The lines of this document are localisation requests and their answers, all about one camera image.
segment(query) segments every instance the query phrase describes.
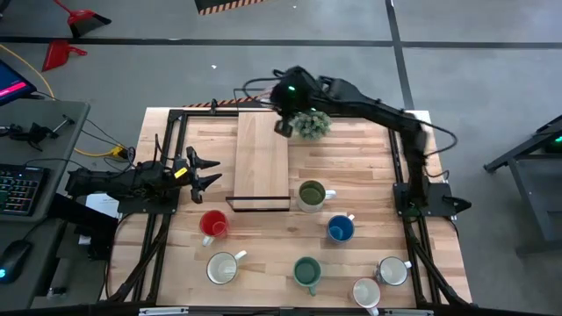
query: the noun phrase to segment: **white mug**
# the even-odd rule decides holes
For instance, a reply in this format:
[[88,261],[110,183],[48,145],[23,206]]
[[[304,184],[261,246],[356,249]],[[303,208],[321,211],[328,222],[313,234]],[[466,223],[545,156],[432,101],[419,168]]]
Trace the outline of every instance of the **white mug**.
[[366,309],[371,316],[378,315],[377,305],[380,301],[380,289],[373,279],[358,279],[353,284],[350,296],[354,302]]
[[412,268],[411,262],[403,262],[397,257],[386,257],[375,269],[375,279],[380,284],[398,286],[406,282],[407,270]]
[[[313,193],[313,197],[307,194],[310,192]],[[307,202],[303,200],[303,197],[305,197],[305,199],[310,197],[309,199],[313,200],[313,202]],[[299,191],[297,192],[297,205],[303,212],[318,212],[324,205],[324,201],[335,197],[336,193],[334,190],[326,190],[318,181],[310,180],[300,185]]]
[[238,261],[247,254],[242,250],[236,255],[226,252],[215,254],[207,263],[207,276],[214,284],[227,284],[238,272]]

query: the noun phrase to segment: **monitor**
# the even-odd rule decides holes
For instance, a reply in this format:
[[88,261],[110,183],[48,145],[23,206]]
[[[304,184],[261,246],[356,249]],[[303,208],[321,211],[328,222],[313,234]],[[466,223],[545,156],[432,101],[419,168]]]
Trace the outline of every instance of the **monitor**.
[[0,60],[0,106],[37,91],[34,85]]

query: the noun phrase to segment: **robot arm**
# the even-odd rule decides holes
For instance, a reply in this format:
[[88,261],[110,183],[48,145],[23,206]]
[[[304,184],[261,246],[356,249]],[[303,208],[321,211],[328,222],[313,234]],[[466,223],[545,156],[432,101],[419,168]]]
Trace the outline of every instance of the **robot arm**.
[[187,147],[186,151],[187,160],[174,160],[174,168],[161,162],[139,162],[134,169],[123,172],[89,171],[84,168],[69,171],[65,190],[73,197],[105,192],[118,201],[139,198],[165,203],[172,190],[190,185],[191,200],[201,204],[201,191],[205,191],[222,174],[199,176],[198,169],[214,167],[220,162],[200,159],[193,147]]
[[291,119],[300,111],[313,110],[365,118],[399,132],[410,176],[409,200],[417,207],[428,204],[427,178],[423,175],[427,134],[413,114],[366,97],[343,79],[321,76],[315,80],[299,66],[288,69],[279,79],[270,95],[271,107],[282,118],[276,123],[277,133],[291,137]]

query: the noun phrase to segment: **keyboard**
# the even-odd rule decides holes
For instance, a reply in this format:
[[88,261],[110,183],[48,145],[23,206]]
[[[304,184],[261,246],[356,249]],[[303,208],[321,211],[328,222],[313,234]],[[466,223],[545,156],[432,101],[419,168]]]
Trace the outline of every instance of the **keyboard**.
[[49,169],[0,163],[0,214],[31,216]]

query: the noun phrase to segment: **wooden table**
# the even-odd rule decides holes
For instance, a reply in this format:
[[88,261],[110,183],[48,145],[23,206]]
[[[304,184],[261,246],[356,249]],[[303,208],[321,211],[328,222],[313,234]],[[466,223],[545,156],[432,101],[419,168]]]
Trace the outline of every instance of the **wooden table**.
[[[162,141],[168,111],[147,109],[137,147],[138,161],[152,159],[155,133]],[[426,111],[414,113],[429,120]],[[429,132],[428,151],[433,151],[435,138]],[[298,136],[290,139],[291,195],[294,197],[295,189],[309,179],[337,191],[337,198],[327,201],[323,211],[315,214],[299,211],[294,201],[290,212],[232,212],[225,197],[233,195],[236,134],[237,118],[189,119],[185,146],[194,146],[203,159],[221,162],[202,171],[203,175],[220,172],[223,176],[204,194],[202,205],[191,202],[190,188],[182,190],[170,226],[158,305],[358,307],[348,299],[355,280],[371,277],[377,262],[389,255],[407,260],[403,227],[393,207],[395,178],[384,127],[360,118],[338,118],[330,135],[320,141],[304,141]],[[431,156],[429,172],[440,170],[438,156]],[[198,223],[209,210],[225,212],[231,229],[227,239],[204,248]],[[326,241],[326,224],[338,214],[354,214],[356,231],[351,241],[336,246]],[[146,220],[146,215],[133,215],[118,231],[111,267],[112,292],[139,260]],[[458,294],[470,301],[455,230],[444,219],[427,218],[427,222],[436,266]],[[226,285],[211,283],[205,273],[211,256],[241,250],[249,254],[242,259],[235,280]],[[305,255],[319,260],[323,270],[314,298],[292,276],[293,264]],[[143,297],[150,279],[149,267]],[[424,268],[421,279],[429,298]],[[381,292],[379,307],[415,306],[411,277],[398,287],[381,286]]]

